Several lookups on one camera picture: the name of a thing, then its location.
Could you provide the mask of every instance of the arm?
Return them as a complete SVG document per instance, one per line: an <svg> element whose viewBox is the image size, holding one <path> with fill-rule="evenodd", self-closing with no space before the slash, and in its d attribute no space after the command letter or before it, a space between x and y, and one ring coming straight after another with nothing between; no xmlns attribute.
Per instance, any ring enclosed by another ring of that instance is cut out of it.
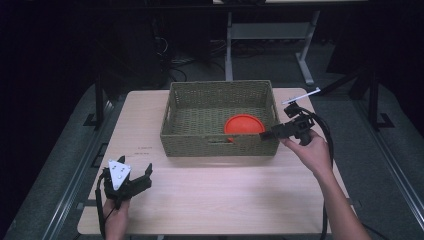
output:
<svg viewBox="0 0 424 240"><path fill-rule="evenodd" d="M310 130L310 135L312 141L307 146L290 139L280 141L300 158L318 180L334 239L371 239L334 176L327 143L313 130Z"/></svg>
<svg viewBox="0 0 424 240"><path fill-rule="evenodd" d="M106 218L110 213L105 223L106 240L124 239L128 226L128 209L130 207L130 201L131 199L122 201L121 207L119 210L116 210L114 209L114 201L112 199L106 199L103 206L103 215Z"/></svg>

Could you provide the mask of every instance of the dark background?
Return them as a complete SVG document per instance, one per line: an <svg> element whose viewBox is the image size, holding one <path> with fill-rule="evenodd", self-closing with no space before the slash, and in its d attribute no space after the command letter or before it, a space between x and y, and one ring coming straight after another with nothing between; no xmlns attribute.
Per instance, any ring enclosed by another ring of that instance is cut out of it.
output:
<svg viewBox="0 0 424 240"><path fill-rule="evenodd" d="M420 96L424 90L423 3L398 3L323 11L314 41L337 43L330 72L347 74L366 61L375 63L380 82L396 95L424 135ZM209 40L225 39L226 22L211 21L219 14L168 13L159 32L204 60ZM167 63L155 54L152 16L105 15L74 2L1 0L0 237L96 77L103 77L109 98L132 89L157 89L167 81ZM241 16L250 20L249 15ZM269 19L262 15L259 20ZM134 40L145 44L136 47Z"/></svg>

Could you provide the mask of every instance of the wicker texture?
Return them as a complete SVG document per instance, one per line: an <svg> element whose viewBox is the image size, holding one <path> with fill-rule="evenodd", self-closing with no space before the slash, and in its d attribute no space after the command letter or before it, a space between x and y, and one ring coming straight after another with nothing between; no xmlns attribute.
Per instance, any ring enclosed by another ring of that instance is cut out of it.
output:
<svg viewBox="0 0 424 240"><path fill-rule="evenodd" d="M172 83L160 135L166 155L275 155L277 140L224 134L226 121L242 113L257 117L266 130L279 124L270 81Z"/></svg>

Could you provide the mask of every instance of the black mechanical device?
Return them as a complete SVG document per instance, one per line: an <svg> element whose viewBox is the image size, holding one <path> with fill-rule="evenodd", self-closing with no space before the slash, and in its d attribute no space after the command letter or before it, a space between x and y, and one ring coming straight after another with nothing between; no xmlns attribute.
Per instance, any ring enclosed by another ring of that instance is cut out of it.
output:
<svg viewBox="0 0 424 240"><path fill-rule="evenodd" d="M137 194L145 191L152 186L150 175L153 173L152 164L147 167L145 174L137 179L129 180L131 167L125 163L125 156L119 158L118 161L109 160L109 168L104 168L102 174L99 176L96 188L96 204L97 214L99 216L100 232L104 238L105 233L105 219L103 215L102 196L100 184L104 179L104 191L108 199L113 199L115 207L113 210L121 208L122 201L128 200Z"/></svg>
<svg viewBox="0 0 424 240"><path fill-rule="evenodd" d="M290 105L284 109L284 112L289 118L293 118L287 123L282 123L271 127L271 131L260 133L261 140L268 140L273 138L289 138L294 136L300 139L300 145L305 146L311 142L309 130L315 125L313 116L305 114L303 108L299 107L296 102L291 102Z"/></svg>

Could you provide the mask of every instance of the wooden table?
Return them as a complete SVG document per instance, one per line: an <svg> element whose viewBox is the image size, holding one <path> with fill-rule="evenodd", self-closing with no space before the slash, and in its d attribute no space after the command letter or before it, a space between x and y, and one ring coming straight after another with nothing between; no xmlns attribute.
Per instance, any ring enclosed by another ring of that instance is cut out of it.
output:
<svg viewBox="0 0 424 240"><path fill-rule="evenodd" d="M273 91L280 121L287 122L281 101L306 92L300 88ZM153 164L152 187L131 200L128 234L321 232L323 197L317 181L282 144L274 157L166 157L159 134L168 93L128 94L100 167L125 155L126 164L132 166L130 179L134 179ZM308 98L298 104L313 111ZM318 126L314 130L322 135ZM347 196L337 166L334 171ZM89 200L95 199L96 182ZM84 208L78 231L100 234L95 206Z"/></svg>

